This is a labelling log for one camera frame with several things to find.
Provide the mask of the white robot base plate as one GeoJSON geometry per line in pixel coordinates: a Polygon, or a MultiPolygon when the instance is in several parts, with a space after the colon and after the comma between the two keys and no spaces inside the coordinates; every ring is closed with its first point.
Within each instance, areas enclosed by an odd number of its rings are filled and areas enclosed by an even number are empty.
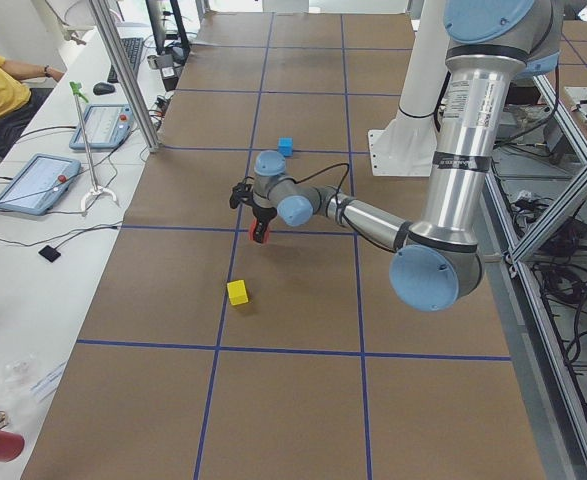
{"type": "Polygon", "coordinates": [[[374,176],[427,178],[437,136],[432,128],[369,130],[371,170],[374,176]]]}

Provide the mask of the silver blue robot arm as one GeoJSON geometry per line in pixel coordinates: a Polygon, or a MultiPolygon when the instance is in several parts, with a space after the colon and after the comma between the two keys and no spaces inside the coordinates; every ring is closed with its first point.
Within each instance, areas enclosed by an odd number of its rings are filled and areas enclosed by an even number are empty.
{"type": "Polygon", "coordinates": [[[391,285],[411,307],[444,310],[471,293],[483,272],[472,224],[507,91],[517,76],[556,67],[562,16],[560,1],[447,2],[449,95],[419,221],[337,187],[304,187],[287,174],[284,156],[267,150],[257,156],[253,184],[235,187],[253,211],[250,238],[265,242],[275,217],[296,227],[319,214],[392,253],[391,285]]]}

